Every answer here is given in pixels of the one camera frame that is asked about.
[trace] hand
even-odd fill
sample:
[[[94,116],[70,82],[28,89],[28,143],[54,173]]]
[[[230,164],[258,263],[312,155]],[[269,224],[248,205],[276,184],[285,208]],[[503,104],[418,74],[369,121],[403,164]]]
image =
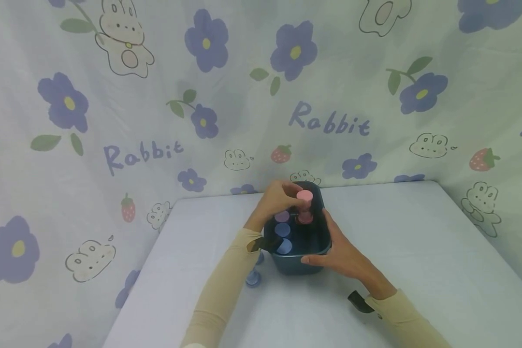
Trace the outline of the hand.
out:
[[[295,195],[303,188],[293,182],[275,180],[265,190],[257,207],[251,213],[244,228],[261,232],[265,223],[274,215],[291,206],[304,206],[306,202]]]
[[[376,300],[384,300],[396,294],[396,288],[381,271],[342,234],[327,209],[323,209],[323,214],[331,234],[331,249],[326,255],[304,256],[302,263],[328,267],[345,277],[358,279]]]

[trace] arm sleeve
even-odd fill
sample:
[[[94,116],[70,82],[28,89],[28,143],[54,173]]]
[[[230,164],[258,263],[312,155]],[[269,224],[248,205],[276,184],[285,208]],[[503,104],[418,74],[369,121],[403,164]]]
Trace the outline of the arm sleeve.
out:
[[[260,251],[247,245],[261,238],[259,232],[242,228],[203,287],[181,347],[217,348],[240,296],[247,275]]]
[[[385,320],[394,336],[406,348],[451,348],[441,334],[425,319],[402,290],[385,300],[368,297],[366,303]]]

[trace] white tablecloth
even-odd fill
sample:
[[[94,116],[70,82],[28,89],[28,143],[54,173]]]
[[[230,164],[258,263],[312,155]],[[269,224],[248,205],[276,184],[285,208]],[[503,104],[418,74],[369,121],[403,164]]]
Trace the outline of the white tablecloth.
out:
[[[454,348],[522,348],[522,281],[433,182],[322,190],[344,234]],[[176,348],[204,283],[261,194],[178,201],[104,344]],[[287,277],[269,254],[221,348],[397,347],[363,286],[324,270]]]

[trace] pink cup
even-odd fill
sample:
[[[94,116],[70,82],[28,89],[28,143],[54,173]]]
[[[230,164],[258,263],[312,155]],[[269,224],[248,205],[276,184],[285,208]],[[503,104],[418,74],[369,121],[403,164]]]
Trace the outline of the pink cup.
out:
[[[313,193],[309,190],[301,190],[296,194],[296,198],[308,202],[308,206],[302,206],[302,208],[299,209],[298,222],[304,225],[312,223],[313,216],[311,215],[309,208],[311,207]]]

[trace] green leaf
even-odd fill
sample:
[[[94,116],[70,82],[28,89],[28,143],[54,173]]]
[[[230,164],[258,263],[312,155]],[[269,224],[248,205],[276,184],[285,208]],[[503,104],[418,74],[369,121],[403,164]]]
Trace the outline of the green leaf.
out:
[[[419,73],[420,71],[425,69],[425,67],[427,65],[429,65],[429,63],[431,63],[432,60],[433,60],[433,58],[431,58],[431,57],[418,58],[412,63],[412,65],[410,65],[410,67],[408,68],[408,71],[406,73],[408,75],[411,75],[413,73]]]
[[[389,92],[392,95],[395,95],[396,92],[399,90],[401,76],[398,71],[392,71],[389,76]]]
[[[77,34],[90,33],[93,31],[93,25],[91,23],[77,18],[64,19],[64,21],[60,23],[60,28],[66,32]]]
[[[75,153],[77,153],[79,156],[83,156],[84,155],[84,146],[81,143],[81,139],[79,139],[79,136],[77,136],[77,134],[75,134],[75,133],[72,133],[70,135],[70,138],[72,140],[72,146],[73,146],[73,149],[75,150]]]
[[[170,102],[168,102],[170,104],[170,110],[172,110],[172,112],[178,116],[178,117],[181,117],[181,118],[184,118],[184,109],[182,108],[182,106],[180,105],[180,103],[178,103],[177,101],[175,100],[171,100]]]
[[[50,151],[58,145],[60,139],[62,139],[60,135],[39,135],[31,142],[31,149],[35,151]]]
[[[197,95],[197,91],[194,89],[187,89],[187,91],[184,92],[184,102],[191,103],[195,100],[195,96]]]
[[[253,80],[255,80],[255,81],[262,81],[262,80],[265,80],[269,76],[269,73],[265,69],[255,68],[255,69],[251,70],[251,72],[249,73],[249,76],[251,76],[251,78],[253,78]]]
[[[273,78],[271,82],[271,95],[275,96],[276,92],[280,89],[280,77]]]

